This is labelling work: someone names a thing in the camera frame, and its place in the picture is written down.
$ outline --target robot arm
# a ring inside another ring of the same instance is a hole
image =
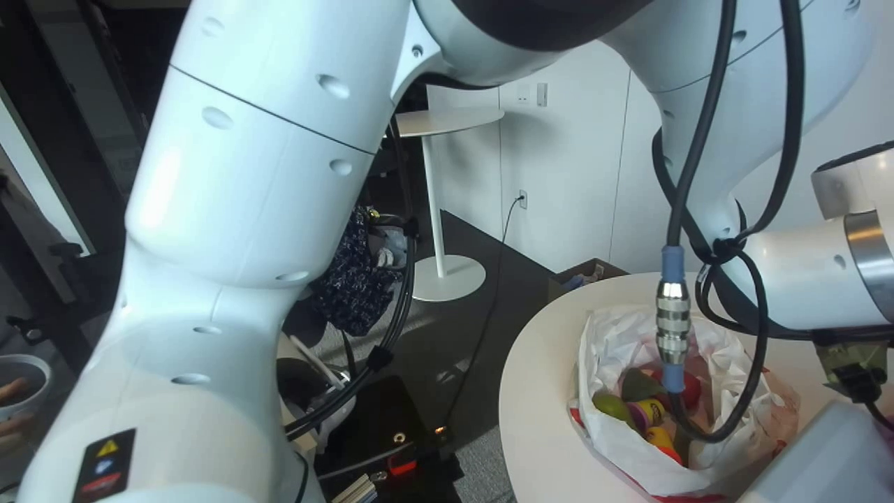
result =
[[[816,0],[810,11],[841,4]],[[771,5],[742,4],[740,19],[753,28],[738,47],[740,90],[724,104],[726,123],[713,141],[724,150],[724,163],[713,163],[721,183],[693,192],[693,212],[718,216],[721,227],[724,205],[706,195],[740,180],[780,136],[775,125],[763,131],[760,113],[740,109],[763,90],[766,68],[780,64]],[[320,498],[282,440],[277,332],[330,264],[411,78],[503,85],[604,36],[659,97],[678,167],[675,136],[693,123],[713,15],[714,4],[704,0],[277,0],[263,9],[196,0],[129,205],[110,322],[20,498]],[[820,46],[841,60],[859,47],[859,23],[844,26]],[[847,90],[849,69],[856,61],[827,76],[812,117]],[[756,135],[753,155],[732,146],[742,135]],[[868,300],[859,308],[856,322],[883,322]]]

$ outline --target white wall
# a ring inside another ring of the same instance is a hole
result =
[[[780,227],[817,219],[810,173],[820,163],[865,143],[894,141],[894,47],[889,4],[876,9],[876,50],[852,92],[805,135],[802,163]],[[432,141],[440,208],[500,237],[509,205],[518,190],[509,245],[550,272],[601,257],[626,272],[659,264],[668,205],[651,173],[651,136],[659,116],[619,57],[591,41],[559,64],[500,90],[426,90],[429,109],[503,109],[504,121]],[[771,190],[775,160],[768,160],[733,190],[756,219]]]

